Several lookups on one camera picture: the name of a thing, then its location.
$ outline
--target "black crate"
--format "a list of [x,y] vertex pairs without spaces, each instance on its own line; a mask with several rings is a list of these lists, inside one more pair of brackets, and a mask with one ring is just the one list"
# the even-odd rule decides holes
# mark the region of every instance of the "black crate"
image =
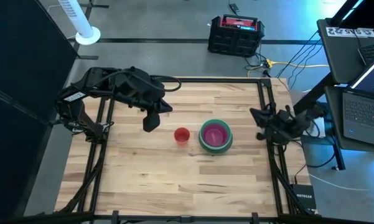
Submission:
[[208,50],[211,53],[252,57],[264,37],[264,25],[257,18],[245,16],[224,15],[237,19],[249,19],[257,22],[257,30],[243,30],[232,27],[221,27],[221,17],[212,19]]

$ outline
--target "concrete floor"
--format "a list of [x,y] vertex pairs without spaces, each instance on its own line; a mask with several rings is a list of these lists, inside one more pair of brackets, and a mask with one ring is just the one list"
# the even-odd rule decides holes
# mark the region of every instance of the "concrete floor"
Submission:
[[[58,4],[56,0],[41,1],[46,9]],[[265,39],[273,40],[307,40],[317,29],[316,20],[332,17],[344,3],[343,0],[231,2],[238,5],[240,15],[258,17],[266,26]],[[208,38],[211,19],[231,13],[228,0],[96,0],[96,3],[110,5],[109,9],[93,9],[90,17],[91,24],[100,28],[104,38]],[[65,36],[75,35],[61,7],[51,7],[49,14]],[[261,53],[273,61],[287,62],[300,48],[300,45],[263,45]],[[78,80],[92,66],[136,66],[156,75],[246,76],[243,69],[246,62],[242,58],[211,54],[206,44],[95,44],[80,47],[79,53],[99,55],[100,59],[77,60],[69,81]],[[327,64],[323,50],[311,58],[309,64]],[[275,65],[271,74],[276,75],[282,68]],[[292,69],[286,69],[282,77],[289,77]],[[328,72],[328,68],[305,69],[292,91],[294,100],[301,91],[311,89]],[[251,76],[260,77],[261,74],[253,72]],[[65,128],[54,128],[25,215],[53,211],[71,140]],[[332,155],[331,147],[304,147],[308,164],[320,164]],[[342,152],[347,170],[330,169],[335,165],[332,161],[325,167],[309,169],[310,174],[344,187],[374,189],[374,153]],[[313,178],[311,182],[318,212],[322,216],[374,222],[374,191],[339,189]]]

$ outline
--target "label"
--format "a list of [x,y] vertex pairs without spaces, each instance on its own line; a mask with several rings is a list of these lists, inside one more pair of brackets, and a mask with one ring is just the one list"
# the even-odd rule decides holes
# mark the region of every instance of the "label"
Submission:
[[244,26],[241,26],[241,29],[254,30],[255,28],[253,28],[253,27],[244,27]]
[[359,38],[374,37],[374,31],[338,27],[326,27],[326,33],[329,37],[356,37],[356,35]]
[[78,92],[78,93],[75,93],[75,94],[73,94],[73,95],[70,95],[70,96],[66,97],[66,98],[63,99],[63,100],[68,101],[68,102],[72,102],[72,101],[75,101],[75,100],[77,100],[77,99],[80,99],[80,98],[84,97],[85,95],[86,95],[86,94],[84,94],[84,93],[82,93],[82,92]]

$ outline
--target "table leg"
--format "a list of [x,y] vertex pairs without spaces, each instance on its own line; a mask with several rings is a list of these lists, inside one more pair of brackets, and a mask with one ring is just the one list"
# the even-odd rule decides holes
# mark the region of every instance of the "table leg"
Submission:
[[325,86],[332,86],[335,84],[337,83],[334,82],[332,74],[329,72],[328,75],[326,75],[306,96],[301,98],[299,102],[297,102],[293,106],[294,114],[301,114],[311,105],[313,105],[318,100],[318,98],[320,98],[325,93]]
[[336,166],[333,167],[333,169],[334,170],[345,170],[346,165],[344,164],[342,150],[339,147],[339,144],[336,139],[335,139],[335,144],[333,144],[332,147],[334,148],[335,159],[336,159]]

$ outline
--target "sticker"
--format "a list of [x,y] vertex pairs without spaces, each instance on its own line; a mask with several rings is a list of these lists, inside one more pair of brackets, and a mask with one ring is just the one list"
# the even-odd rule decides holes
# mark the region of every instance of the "sticker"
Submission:
[[329,37],[356,37],[356,35],[359,38],[374,37],[374,31],[338,27],[326,27],[326,33]]
[[84,97],[85,95],[86,95],[86,94],[84,94],[84,93],[82,93],[82,92],[78,92],[78,93],[75,93],[75,94],[73,94],[73,95],[70,95],[70,96],[66,97],[66,98],[63,99],[63,100],[68,101],[68,102],[72,102],[72,101],[75,101],[75,100],[77,100],[77,99],[80,99],[80,98]]
[[368,31],[373,31],[372,28],[361,28],[361,27],[358,27],[357,29],[359,29],[359,30],[368,30]]

